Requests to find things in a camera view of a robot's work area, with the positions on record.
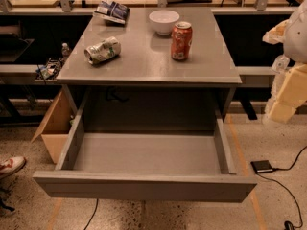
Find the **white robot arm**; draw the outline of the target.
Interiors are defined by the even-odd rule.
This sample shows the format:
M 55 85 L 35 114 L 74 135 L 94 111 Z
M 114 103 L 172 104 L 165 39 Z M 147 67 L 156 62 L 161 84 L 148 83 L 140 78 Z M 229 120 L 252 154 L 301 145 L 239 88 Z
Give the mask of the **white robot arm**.
M 263 119 L 277 127 L 286 124 L 307 102 L 307 0 L 289 19 L 267 31 L 262 40 L 283 44 L 283 54 L 272 65 L 275 77 Z

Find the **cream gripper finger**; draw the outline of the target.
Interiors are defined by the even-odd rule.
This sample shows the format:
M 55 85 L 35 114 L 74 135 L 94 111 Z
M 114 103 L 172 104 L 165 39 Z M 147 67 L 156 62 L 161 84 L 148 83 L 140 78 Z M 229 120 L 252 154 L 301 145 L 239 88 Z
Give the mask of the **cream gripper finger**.
M 296 110 L 307 102 L 307 64 L 295 64 L 285 79 L 269 111 L 268 118 L 286 124 Z
M 288 19 L 278 23 L 263 35 L 262 40 L 269 44 L 283 43 L 285 41 L 287 24 Z

